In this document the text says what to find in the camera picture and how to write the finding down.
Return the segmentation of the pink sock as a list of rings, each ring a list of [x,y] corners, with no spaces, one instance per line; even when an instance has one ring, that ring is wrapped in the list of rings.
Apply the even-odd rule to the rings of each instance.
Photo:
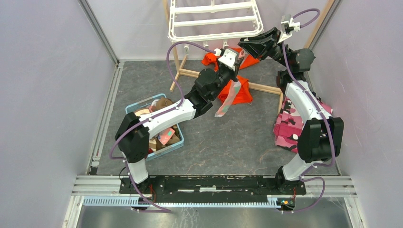
[[[244,55],[245,55],[245,54],[244,54],[244,51],[243,51],[243,50],[240,50],[240,51],[239,51],[239,54],[240,54],[240,56],[239,56],[238,61],[241,61],[241,63],[242,63],[242,62],[243,62],[243,59],[244,59]],[[229,93],[227,99],[226,99],[224,102],[222,102],[221,107],[220,107],[220,108],[218,109],[218,111],[215,113],[215,117],[223,117],[223,116],[227,113],[227,111],[229,110],[230,106],[232,105],[232,102],[233,102],[233,100],[234,100],[236,94],[237,94],[237,93],[239,92],[239,90],[240,90],[241,83],[240,83],[240,81],[239,81],[238,79],[237,79],[236,82],[230,80],[229,83],[230,83],[230,85],[231,85],[231,87],[230,87],[230,93]]]

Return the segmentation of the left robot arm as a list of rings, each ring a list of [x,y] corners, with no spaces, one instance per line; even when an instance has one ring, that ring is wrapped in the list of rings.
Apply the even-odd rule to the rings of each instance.
[[[190,92],[172,105],[142,116],[133,112],[125,115],[115,135],[115,146],[126,161],[133,190],[141,194],[149,189],[145,165],[149,140],[175,124],[205,114],[224,87],[230,81],[237,81],[241,62],[237,60],[232,66],[219,63],[217,71],[202,70]]]

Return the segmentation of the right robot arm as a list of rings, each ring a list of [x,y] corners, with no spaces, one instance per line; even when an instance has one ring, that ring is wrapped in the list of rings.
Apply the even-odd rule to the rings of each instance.
[[[304,73],[311,69],[314,52],[309,48],[292,50],[281,39],[281,31],[272,28],[255,37],[241,38],[238,45],[260,61],[267,57],[285,66],[279,71],[277,85],[300,114],[303,129],[297,141],[297,155],[279,168],[274,186],[286,194],[316,167],[332,167],[340,154],[344,121],[333,117],[309,89]]]

